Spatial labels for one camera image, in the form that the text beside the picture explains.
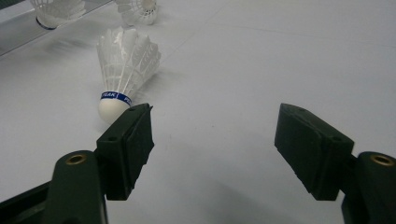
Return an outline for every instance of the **blue band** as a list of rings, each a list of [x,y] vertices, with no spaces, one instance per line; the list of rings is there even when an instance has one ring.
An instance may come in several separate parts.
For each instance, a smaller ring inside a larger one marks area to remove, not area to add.
[[[125,102],[125,104],[132,106],[132,100],[128,96],[116,91],[105,91],[102,93],[102,97],[100,99],[118,99]]]

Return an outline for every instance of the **white shuttlecock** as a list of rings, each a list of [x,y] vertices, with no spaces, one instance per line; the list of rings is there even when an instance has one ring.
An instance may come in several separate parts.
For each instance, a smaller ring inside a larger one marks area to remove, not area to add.
[[[135,29],[107,30],[97,45],[105,92],[99,115],[113,123],[132,106],[134,93],[154,74],[161,59],[158,45]]]
[[[30,0],[35,8],[36,20],[48,30],[75,21],[85,13],[81,0]]]
[[[157,18],[157,0],[114,0],[128,25],[151,25]]]

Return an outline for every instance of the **screw hole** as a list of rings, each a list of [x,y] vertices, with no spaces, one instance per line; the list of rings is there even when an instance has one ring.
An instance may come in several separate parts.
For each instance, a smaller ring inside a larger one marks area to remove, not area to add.
[[[388,157],[381,156],[381,155],[373,155],[371,156],[372,161],[384,165],[384,166],[394,166],[395,162]]]
[[[67,159],[67,165],[77,165],[87,160],[87,156],[84,154],[74,155]]]

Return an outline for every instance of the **white surface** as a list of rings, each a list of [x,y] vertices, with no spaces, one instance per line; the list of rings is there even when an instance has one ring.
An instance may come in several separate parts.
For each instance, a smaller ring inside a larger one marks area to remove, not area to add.
[[[156,144],[110,223],[342,223],[274,147],[280,103],[304,107],[396,157],[394,0],[159,1],[158,72],[140,90]],[[115,4],[0,58],[0,200],[50,180],[62,155],[107,125],[95,44]]]

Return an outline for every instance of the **feather shuttlecock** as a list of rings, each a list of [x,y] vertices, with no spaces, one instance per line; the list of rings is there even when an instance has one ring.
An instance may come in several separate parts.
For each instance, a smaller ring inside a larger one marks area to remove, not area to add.
[[[151,25],[157,18],[157,0],[114,0],[128,25]]]
[[[48,30],[75,21],[85,13],[81,0],[30,0],[35,8],[36,20]]]
[[[122,28],[107,30],[97,50],[106,90],[99,103],[99,115],[113,123],[132,106],[131,98],[154,74],[161,53],[147,35]]]

